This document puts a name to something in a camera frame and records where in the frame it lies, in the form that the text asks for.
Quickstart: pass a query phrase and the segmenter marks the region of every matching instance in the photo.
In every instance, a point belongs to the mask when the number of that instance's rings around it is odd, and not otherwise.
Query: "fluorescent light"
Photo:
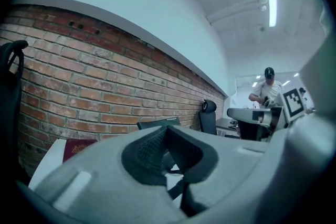
[[[268,0],[269,6],[269,27],[277,24],[277,0]]]

